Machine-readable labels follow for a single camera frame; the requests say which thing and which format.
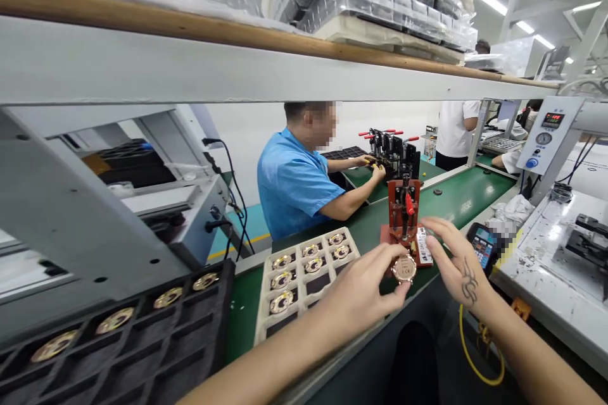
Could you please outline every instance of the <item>red lever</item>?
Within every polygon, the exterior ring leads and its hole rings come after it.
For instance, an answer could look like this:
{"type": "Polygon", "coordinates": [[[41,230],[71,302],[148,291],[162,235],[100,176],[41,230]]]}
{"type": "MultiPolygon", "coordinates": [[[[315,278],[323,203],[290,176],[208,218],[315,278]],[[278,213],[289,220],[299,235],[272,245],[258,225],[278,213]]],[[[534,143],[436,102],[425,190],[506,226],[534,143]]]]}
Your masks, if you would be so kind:
{"type": "Polygon", "coordinates": [[[408,215],[414,215],[414,203],[409,193],[405,195],[405,210],[408,215]]]}

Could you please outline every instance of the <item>shelf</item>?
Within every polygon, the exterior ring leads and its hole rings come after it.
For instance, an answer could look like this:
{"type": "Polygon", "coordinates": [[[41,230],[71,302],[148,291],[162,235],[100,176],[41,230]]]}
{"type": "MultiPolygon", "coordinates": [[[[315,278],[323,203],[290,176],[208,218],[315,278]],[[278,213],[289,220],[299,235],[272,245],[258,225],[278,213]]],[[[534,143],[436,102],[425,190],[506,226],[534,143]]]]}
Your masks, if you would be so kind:
{"type": "Polygon", "coordinates": [[[0,15],[4,106],[529,99],[557,92],[555,84],[119,0],[0,0],[0,15]]]}

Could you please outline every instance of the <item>fluorescent light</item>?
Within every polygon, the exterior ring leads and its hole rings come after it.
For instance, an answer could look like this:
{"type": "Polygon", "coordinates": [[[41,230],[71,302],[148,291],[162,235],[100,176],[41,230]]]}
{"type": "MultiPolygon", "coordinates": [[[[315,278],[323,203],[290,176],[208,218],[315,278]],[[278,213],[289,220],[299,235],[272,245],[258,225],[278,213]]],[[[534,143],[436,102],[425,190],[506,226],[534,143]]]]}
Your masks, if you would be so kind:
{"type": "Polygon", "coordinates": [[[534,35],[534,38],[536,39],[536,41],[538,41],[540,44],[542,44],[546,48],[555,49],[555,46],[553,44],[549,43],[549,41],[544,39],[541,35],[534,35]]]}
{"type": "Polygon", "coordinates": [[[579,11],[584,11],[586,9],[597,8],[601,4],[602,4],[602,2],[595,2],[595,3],[589,3],[589,4],[586,4],[586,5],[577,6],[576,8],[572,9],[572,12],[573,13],[578,13],[579,11]]]}
{"type": "Polygon", "coordinates": [[[523,21],[517,22],[516,25],[529,35],[534,33],[534,29],[523,21]]]}
{"type": "Polygon", "coordinates": [[[502,16],[505,16],[507,14],[507,7],[504,6],[498,0],[481,0],[481,1],[484,2],[486,5],[488,5],[490,8],[497,11],[502,16]]]}

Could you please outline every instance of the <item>control panel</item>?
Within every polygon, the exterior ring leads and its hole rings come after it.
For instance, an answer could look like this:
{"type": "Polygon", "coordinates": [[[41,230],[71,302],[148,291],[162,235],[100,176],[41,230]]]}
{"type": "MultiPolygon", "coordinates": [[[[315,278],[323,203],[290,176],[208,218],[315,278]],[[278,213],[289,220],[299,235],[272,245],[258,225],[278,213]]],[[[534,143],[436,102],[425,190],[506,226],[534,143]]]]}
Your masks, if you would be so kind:
{"type": "Polygon", "coordinates": [[[582,97],[545,98],[517,167],[544,175],[584,101],[582,97]]]}

